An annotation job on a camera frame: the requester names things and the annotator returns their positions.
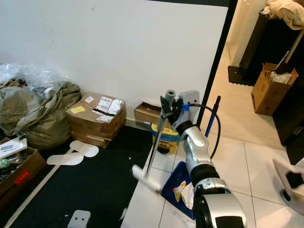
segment gray sack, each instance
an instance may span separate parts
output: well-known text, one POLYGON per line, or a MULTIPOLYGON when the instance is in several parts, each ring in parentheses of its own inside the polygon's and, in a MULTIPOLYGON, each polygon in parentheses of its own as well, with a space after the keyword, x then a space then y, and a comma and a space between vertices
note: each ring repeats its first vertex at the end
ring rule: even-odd
POLYGON ((45 91, 46 99, 27 88, 0 90, 0 128, 8 136, 25 133, 31 147, 51 149, 70 137, 66 109, 81 99, 80 88, 70 82, 45 91))

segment floor tile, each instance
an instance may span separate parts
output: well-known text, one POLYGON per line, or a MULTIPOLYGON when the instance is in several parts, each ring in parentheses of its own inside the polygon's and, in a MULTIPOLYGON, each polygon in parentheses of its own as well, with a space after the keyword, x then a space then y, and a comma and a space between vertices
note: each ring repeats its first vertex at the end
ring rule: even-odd
POLYGON ((286 152, 248 142, 245 151, 252 196, 285 204, 279 194, 283 185, 272 159, 289 161, 286 152))
MULTIPOLYGON (((210 134, 208 140, 209 154, 211 154, 216 136, 210 134)), ((176 153, 173 169, 180 161, 185 161, 185 152, 181 143, 176 153)), ((231 190, 251 195, 243 141, 221 137, 213 163, 220 177, 231 190)))
MULTIPOLYGON (((283 149, 272 116, 254 112, 251 98, 253 87, 229 82, 227 69, 229 65, 231 65, 229 51, 228 48, 224 48, 207 102, 209 107, 213 107, 217 96, 221 96, 218 116, 221 121, 222 136, 283 149)), ((206 110, 201 129, 206 129, 209 117, 210 112, 206 110)), ((211 132, 217 131, 215 120, 211 132)))
POLYGON ((195 221, 190 219, 168 201, 165 202, 163 208, 160 228, 195 228, 195 221))
POLYGON ((304 216, 288 206, 253 197, 256 228, 302 228, 304 216))
POLYGON ((247 228, 255 228, 256 222, 253 212, 252 197, 235 191, 232 193, 236 196, 244 210, 247 219, 247 228))
MULTIPOLYGON (((170 173, 151 168, 151 176, 164 186, 170 173)), ((165 199, 138 182, 131 198, 122 228, 157 228, 160 223, 165 199)))
MULTIPOLYGON (((151 151, 152 151, 152 148, 150 150, 150 153, 146 160, 145 165, 149 164, 151 151)), ((157 168, 159 170, 171 172, 172 168, 173 168, 173 164, 174 164, 175 154, 176 154, 176 151, 174 154, 162 154, 162 153, 159 153, 158 151, 156 151, 154 160, 152 163, 152 167, 157 168)))

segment black floor mat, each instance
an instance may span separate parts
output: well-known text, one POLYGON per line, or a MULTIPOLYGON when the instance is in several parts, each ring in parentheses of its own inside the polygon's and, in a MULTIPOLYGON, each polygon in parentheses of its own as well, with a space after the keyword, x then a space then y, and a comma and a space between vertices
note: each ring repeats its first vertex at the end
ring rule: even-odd
MULTIPOLYGON (((55 154, 67 152, 68 145, 69 142, 56 148, 55 154)), ((95 157, 85 157, 76 166, 61 166, 11 227, 66 228, 77 209, 91 212, 88 228, 119 227, 122 222, 119 218, 137 184, 130 169, 134 164, 144 166, 151 145, 150 132, 124 126, 115 140, 106 149, 100 148, 95 157)), ((51 168, 47 166, 14 202, 0 211, 0 227, 51 168)))
POLYGON ((239 67, 237 66, 228 66, 228 78, 229 82, 235 84, 241 84, 245 86, 254 86, 255 84, 249 81, 242 79, 242 74, 239 67))

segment plastic bag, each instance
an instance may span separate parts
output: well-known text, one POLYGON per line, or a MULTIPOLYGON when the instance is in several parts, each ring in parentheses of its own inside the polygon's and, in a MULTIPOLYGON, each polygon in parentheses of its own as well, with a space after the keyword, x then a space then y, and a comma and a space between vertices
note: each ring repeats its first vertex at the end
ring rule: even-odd
POLYGON ((34 65, 4 64, 0 66, 0 84, 11 79, 21 79, 28 89, 45 98, 45 90, 68 81, 67 76, 56 69, 41 68, 34 65))

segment black cable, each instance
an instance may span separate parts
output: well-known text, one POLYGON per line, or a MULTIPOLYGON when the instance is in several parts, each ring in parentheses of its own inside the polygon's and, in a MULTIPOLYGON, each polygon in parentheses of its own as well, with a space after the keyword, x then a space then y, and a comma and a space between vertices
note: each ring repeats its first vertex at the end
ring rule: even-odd
POLYGON ((219 117, 218 115, 213 111, 212 108, 209 108, 208 106, 205 106, 205 105, 200 105, 200 104, 189 104, 189 106, 195 106, 195 107, 202 107, 203 109, 208 109, 209 111, 211 111, 212 114, 215 115, 215 118, 217 119, 217 122, 218 122, 218 136, 217 136, 217 141, 215 143, 215 146, 214 146, 214 150, 210 156, 210 158, 212 159, 215 155, 215 151, 217 150, 218 148, 218 143, 219 143, 219 137, 220 137, 220 121, 219 121, 219 117))
POLYGON ((104 114, 104 115, 115 116, 114 114, 106 113, 106 112, 101 111, 101 110, 99 110, 99 109, 97 109, 97 108, 93 108, 93 110, 96 111, 96 112, 102 113, 102 114, 104 114))

